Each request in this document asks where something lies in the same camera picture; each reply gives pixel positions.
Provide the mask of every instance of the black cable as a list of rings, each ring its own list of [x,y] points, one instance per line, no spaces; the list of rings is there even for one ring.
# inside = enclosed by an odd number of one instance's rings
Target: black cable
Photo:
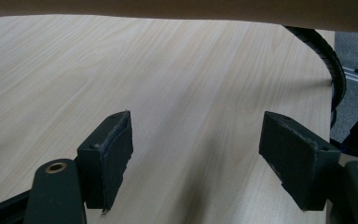
[[[344,98],[347,87],[345,73],[342,69],[341,63],[339,62],[339,58],[330,45],[315,30],[292,26],[284,26],[284,28],[312,48],[313,51],[315,51],[324,61],[333,82],[331,111],[334,112]]]

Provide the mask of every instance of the wood grain surface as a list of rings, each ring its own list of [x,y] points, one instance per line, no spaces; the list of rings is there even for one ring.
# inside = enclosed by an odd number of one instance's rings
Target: wood grain surface
[[[87,210],[89,223],[324,223],[257,151],[264,111],[327,139],[330,103],[324,64],[281,26],[1,18],[0,202],[128,109],[132,159],[112,210]]]

